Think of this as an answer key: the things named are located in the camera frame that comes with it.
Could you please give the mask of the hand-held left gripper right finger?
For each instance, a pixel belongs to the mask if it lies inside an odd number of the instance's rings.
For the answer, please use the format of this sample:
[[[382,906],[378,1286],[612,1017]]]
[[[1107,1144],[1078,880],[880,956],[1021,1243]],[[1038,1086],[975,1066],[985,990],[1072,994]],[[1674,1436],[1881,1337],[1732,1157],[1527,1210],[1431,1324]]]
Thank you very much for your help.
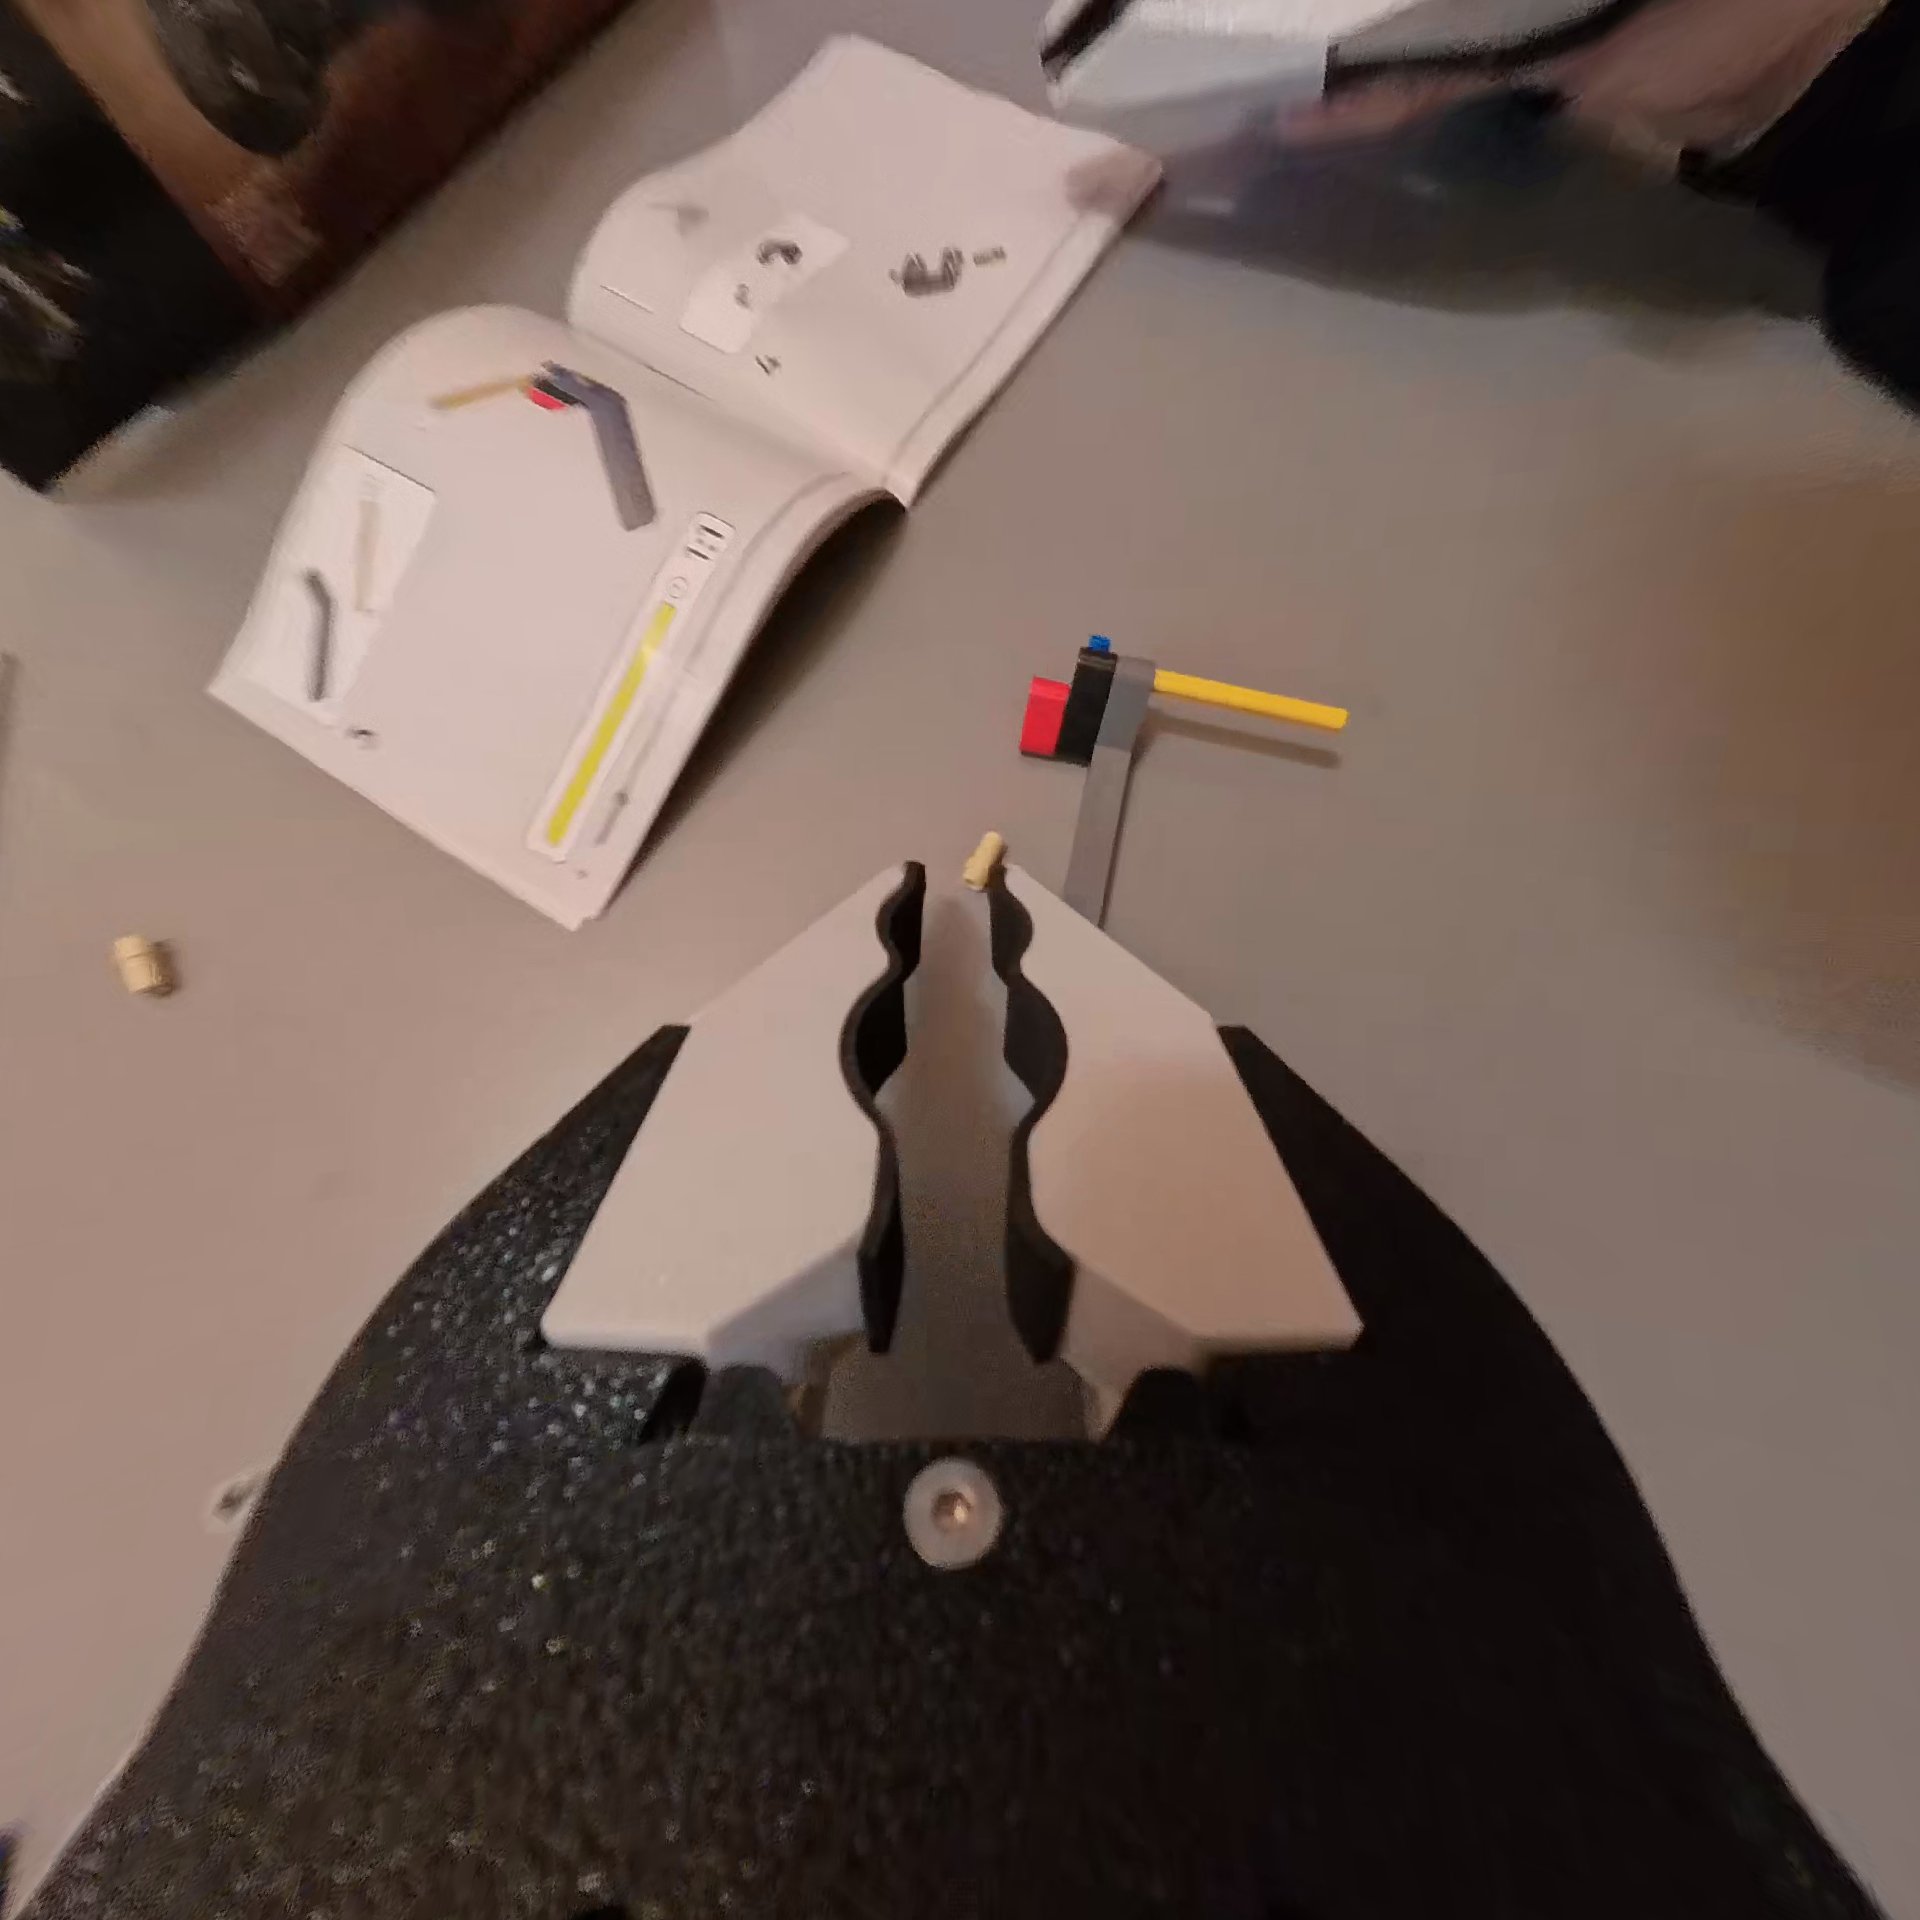
[[[985,900],[1028,1358],[1080,1380],[1102,1438],[1150,1376],[1348,1351],[1360,1311],[1212,1014],[1021,866]]]

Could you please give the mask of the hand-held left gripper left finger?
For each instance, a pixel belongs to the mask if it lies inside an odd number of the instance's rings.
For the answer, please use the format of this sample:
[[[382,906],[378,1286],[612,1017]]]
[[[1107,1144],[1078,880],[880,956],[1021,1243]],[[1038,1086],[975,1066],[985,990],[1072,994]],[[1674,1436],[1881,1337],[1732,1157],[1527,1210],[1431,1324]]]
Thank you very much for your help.
[[[902,860],[711,998],[540,1317],[548,1348],[768,1377],[822,1426],[837,1364],[894,1343],[907,1057],[927,868]]]

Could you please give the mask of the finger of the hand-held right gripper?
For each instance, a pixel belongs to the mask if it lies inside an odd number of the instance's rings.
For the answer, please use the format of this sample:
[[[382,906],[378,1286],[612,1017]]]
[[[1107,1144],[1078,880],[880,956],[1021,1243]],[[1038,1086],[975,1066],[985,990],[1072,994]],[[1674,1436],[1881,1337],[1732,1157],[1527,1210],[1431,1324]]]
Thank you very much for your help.
[[[1054,3],[1041,67],[1060,116],[1130,118],[1315,94],[1335,38],[1338,3]]]

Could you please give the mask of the lego assembly with yellow axle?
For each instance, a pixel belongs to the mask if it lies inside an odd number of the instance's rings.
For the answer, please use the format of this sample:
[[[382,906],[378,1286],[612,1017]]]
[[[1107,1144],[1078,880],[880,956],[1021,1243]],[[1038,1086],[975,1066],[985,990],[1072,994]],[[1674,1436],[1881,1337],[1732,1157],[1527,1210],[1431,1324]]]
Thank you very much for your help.
[[[1124,656],[1111,638],[1090,638],[1070,680],[1035,678],[1021,716],[1021,754],[1084,771],[1064,900],[1095,926],[1102,926],[1110,908],[1135,758],[1155,701],[1324,736],[1338,736],[1352,721],[1340,706]]]

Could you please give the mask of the person's right hand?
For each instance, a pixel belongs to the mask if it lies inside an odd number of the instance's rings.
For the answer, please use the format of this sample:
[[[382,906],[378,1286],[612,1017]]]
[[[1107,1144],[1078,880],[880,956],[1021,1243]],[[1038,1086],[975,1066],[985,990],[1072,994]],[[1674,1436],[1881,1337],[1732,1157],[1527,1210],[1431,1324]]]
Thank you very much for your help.
[[[1542,67],[1571,121],[1650,160],[1741,151],[1878,20],[1882,3],[1650,3]]]

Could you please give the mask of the open instruction booklet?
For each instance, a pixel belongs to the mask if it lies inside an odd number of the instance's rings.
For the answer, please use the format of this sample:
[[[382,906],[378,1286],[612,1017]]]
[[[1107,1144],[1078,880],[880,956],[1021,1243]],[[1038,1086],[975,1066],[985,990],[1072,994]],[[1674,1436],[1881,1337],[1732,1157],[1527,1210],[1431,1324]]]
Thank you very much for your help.
[[[791,581],[917,504],[1160,181],[830,38],[608,206],[557,321],[461,306],[361,368],[211,698],[585,926]]]

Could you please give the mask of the dark printed box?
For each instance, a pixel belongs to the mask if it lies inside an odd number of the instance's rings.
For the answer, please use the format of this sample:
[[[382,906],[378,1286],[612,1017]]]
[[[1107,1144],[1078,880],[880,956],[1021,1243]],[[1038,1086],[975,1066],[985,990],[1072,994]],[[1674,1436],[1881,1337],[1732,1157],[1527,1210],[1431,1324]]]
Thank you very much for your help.
[[[348,277],[627,3],[5,3],[2,471],[54,493]]]

